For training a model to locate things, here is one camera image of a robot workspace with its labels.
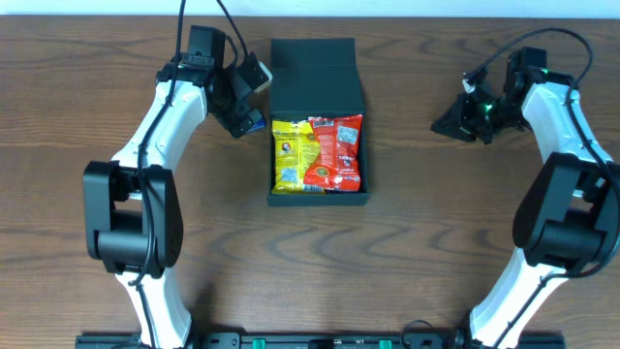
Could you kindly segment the blue Eclipse mint box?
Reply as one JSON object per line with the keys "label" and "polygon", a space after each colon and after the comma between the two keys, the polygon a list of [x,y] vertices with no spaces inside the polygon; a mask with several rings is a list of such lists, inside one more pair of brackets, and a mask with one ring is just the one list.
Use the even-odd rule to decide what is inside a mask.
{"label": "blue Eclipse mint box", "polygon": [[260,131],[266,127],[266,121],[264,117],[261,117],[258,121],[254,122],[253,125],[247,130],[247,133],[253,133]]}

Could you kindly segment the yellow snack packet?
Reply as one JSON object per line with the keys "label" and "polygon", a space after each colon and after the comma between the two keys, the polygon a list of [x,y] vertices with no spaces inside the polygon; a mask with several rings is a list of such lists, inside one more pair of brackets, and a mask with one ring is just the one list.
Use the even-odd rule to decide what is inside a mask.
{"label": "yellow snack packet", "polygon": [[276,195],[324,194],[317,185],[305,184],[306,171],[320,153],[320,145],[309,121],[272,122],[275,181],[271,193]]}

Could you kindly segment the red snack packet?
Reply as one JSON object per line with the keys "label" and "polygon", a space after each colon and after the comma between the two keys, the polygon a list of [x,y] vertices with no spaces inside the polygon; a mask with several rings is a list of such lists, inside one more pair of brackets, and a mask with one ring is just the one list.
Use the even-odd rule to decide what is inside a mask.
{"label": "red snack packet", "polygon": [[357,160],[362,114],[309,117],[320,150],[304,175],[306,185],[327,191],[357,192],[361,175]]}

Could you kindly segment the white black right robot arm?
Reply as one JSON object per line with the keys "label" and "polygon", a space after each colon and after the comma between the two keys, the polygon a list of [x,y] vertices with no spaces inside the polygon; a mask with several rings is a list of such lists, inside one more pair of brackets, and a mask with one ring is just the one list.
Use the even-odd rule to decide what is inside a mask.
{"label": "white black right robot arm", "polygon": [[543,166],[512,223],[515,249],[485,299],[468,312],[448,348],[516,348],[546,299],[585,278],[619,248],[619,167],[596,141],[570,74],[548,69],[546,52],[524,47],[508,60],[503,93],[480,68],[431,131],[491,143],[506,128],[530,130]]}

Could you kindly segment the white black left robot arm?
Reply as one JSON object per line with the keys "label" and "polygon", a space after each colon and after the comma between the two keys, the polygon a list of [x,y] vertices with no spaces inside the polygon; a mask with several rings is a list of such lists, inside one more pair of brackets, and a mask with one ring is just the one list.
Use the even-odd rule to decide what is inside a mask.
{"label": "white black left robot arm", "polygon": [[184,227],[174,172],[194,131],[209,114],[238,139],[264,126],[248,98],[272,75],[255,54],[224,62],[225,32],[190,29],[156,75],[153,102],[136,133],[110,161],[83,173],[86,246],[127,291],[139,333],[83,334],[78,348],[210,348],[218,335],[196,329],[180,296],[174,266]]}

